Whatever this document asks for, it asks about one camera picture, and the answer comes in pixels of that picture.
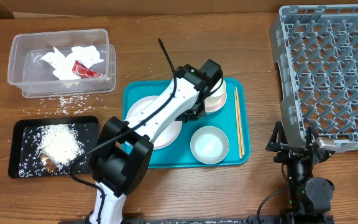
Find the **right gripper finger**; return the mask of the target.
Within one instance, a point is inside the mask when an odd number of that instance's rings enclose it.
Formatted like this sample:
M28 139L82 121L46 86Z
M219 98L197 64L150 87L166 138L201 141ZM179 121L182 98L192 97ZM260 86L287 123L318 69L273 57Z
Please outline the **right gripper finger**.
M319 134L317 133L317 131L315 130L315 128L313 126L308 126L307 130L306 130L306 136L305 136L305 140L306 140L306 149L312 149L314 147L317 147L318 144L315 143L315 141L319 138Z
M288 141L283 129L281 121L275 123L273 133L270 137L270 140L267 143L266 150L272 152L279 152L287 150Z

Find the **grey bowl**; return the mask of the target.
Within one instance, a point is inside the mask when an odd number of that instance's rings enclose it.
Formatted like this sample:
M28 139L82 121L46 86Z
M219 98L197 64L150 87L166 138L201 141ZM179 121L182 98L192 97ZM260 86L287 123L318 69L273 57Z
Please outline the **grey bowl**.
M191 137L190 149L201 163L212 165L224 160L230 144L226 134L217 127L204 126L197 129Z

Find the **large white plate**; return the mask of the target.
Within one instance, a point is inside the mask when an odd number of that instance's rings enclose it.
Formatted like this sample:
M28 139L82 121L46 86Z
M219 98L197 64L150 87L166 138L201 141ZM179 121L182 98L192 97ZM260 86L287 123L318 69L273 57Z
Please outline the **large white plate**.
M130 117L142 109L147 107L153 100L155 100L158 96L146 96L136 101L127 112L126 117ZM182 127L181 121L173 121L155 140L154 142L154 150L162 149L164 147L169 146L176 138L178 137Z

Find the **white napkin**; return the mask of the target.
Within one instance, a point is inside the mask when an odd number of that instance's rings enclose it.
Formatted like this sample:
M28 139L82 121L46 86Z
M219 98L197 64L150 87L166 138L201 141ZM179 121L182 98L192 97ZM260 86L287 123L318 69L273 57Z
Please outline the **white napkin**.
M71 53L64 56L56 47L53 52L49 52L41 57L54 68L53 75L59 80L77 80L81 79L72 72L75 61L79 61L87 68L91 69L93 65L104 62L100 57L100 52L93 45L87 47L72 47Z

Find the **red sauce packet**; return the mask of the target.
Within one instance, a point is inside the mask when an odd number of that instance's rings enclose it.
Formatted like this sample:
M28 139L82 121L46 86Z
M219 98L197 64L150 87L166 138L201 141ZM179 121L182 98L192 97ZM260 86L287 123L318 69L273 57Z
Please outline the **red sauce packet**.
M80 78L98 78L103 76L102 74L87 68L85 65L83 65L77 60L73 65L72 72Z

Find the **pile of white rice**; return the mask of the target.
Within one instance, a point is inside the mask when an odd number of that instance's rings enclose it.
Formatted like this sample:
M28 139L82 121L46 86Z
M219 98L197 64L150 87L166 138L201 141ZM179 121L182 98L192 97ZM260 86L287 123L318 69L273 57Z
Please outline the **pile of white rice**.
M71 163L85 153L85 144L77 139L75 124L52 124L26 127L23 131L18 176L41 177L65 175ZM57 165L50 174L43 166L40 155L47 154Z

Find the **brown food scrap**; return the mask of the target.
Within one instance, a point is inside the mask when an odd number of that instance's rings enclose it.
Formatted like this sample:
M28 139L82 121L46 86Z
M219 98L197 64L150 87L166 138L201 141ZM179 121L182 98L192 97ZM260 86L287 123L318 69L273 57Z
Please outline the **brown food scrap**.
M41 154L40 160L48 173L54 174L57 172L57 165L51 160L51 158L48 157L47 154Z

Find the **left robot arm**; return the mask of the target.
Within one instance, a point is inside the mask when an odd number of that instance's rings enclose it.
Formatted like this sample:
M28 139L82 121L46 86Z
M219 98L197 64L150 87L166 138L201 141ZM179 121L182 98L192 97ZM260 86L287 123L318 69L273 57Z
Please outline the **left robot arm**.
M174 71L167 88L148 106L124 121L113 116L104 125L89 166L98 193L87 223L120 223L127 195L144 178L155 140L174 121L204 117L204 100L223 82L221 66L211 59L196 69Z

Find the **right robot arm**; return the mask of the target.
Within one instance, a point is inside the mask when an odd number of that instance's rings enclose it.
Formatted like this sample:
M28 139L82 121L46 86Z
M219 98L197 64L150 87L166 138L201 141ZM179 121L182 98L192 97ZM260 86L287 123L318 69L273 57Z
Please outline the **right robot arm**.
M282 174L288 185L267 196L257 210L257 221L263 205L281 192L289 191L291 207L282 210L270 223L334 223L326 215L331 209L334 184L313 175L314 165L327 161L336 151L333 139L320 136L313 127L306 130L303 147L290 146L281 121L275 123L266 150L276 152L275 163L282 165Z

